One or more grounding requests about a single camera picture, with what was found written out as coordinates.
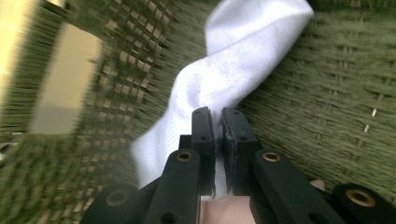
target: brass insert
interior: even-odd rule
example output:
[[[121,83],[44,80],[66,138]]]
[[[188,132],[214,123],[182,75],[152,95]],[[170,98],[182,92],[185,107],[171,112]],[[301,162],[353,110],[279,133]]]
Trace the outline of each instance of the brass insert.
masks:
[[[266,161],[280,161],[280,156],[277,155],[275,152],[265,152],[262,154],[262,157]]]
[[[353,203],[363,207],[374,207],[376,204],[375,199],[361,189],[348,189],[346,191],[346,196]]]
[[[120,206],[127,201],[129,193],[127,189],[117,189],[111,192],[107,198],[106,203],[109,206]]]
[[[176,155],[178,161],[190,161],[192,160],[192,154],[190,152],[180,152]]]

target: white sock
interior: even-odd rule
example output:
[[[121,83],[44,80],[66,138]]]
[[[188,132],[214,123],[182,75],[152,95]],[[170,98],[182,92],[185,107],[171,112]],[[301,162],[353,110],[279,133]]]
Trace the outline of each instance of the white sock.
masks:
[[[159,177],[180,135],[191,134],[193,110],[209,107],[221,139],[222,108],[235,107],[271,74],[312,16],[305,0],[222,1],[206,23],[207,56],[180,71],[163,117],[131,145],[138,187]],[[221,160],[216,186],[218,197],[226,195]]]

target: circular hole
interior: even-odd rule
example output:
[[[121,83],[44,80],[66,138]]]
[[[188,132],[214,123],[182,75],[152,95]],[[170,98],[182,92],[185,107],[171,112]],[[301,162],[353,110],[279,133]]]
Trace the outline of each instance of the circular hole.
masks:
[[[120,206],[128,199],[127,189],[117,189],[107,196],[106,202],[109,206]]]
[[[309,214],[309,219],[311,219],[312,223],[315,224],[328,224],[329,222],[327,221],[326,217],[319,213],[310,213]]]
[[[266,161],[280,161],[280,156],[277,155],[275,152],[265,152],[262,154],[262,157]]]
[[[176,222],[177,215],[173,212],[167,212],[161,216],[161,224],[174,224]]]
[[[349,189],[346,191],[346,196],[350,201],[363,207],[374,207],[375,199],[360,189]]]
[[[192,154],[190,152],[180,152],[177,154],[178,161],[190,161],[192,160]]]

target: wicker basket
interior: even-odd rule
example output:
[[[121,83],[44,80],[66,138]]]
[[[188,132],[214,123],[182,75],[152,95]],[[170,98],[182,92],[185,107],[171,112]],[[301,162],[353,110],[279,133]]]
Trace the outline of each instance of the wicker basket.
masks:
[[[27,132],[5,152],[1,223],[78,223],[105,186],[135,183],[129,143],[161,116],[178,71],[205,56],[216,3],[69,1],[65,22],[99,36],[102,57],[73,134]],[[396,3],[310,3],[315,18],[239,109],[306,175],[396,204]]]

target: green woven material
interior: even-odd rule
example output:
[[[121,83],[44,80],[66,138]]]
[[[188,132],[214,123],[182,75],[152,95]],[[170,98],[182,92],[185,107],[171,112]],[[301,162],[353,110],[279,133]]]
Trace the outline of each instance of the green woven material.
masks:
[[[102,38],[102,57],[72,135],[26,134],[7,151],[1,222],[78,223],[102,188],[135,183],[130,142],[161,116],[177,73],[205,56],[216,1],[186,2],[70,1],[67,21]],[[311,3],[315,18],[239,108],[264,147],[306,175],[396,204],[396,5]]]
[[[31,4],[32,22],[26,29],[23,44],[11,81],[6,90],[4,105],[0,108],[0,143],[9,142],[13,133],[26,133],[32,117],[35,99],[40,91],[50,55],[64,20],[65,11],[37,0]]]

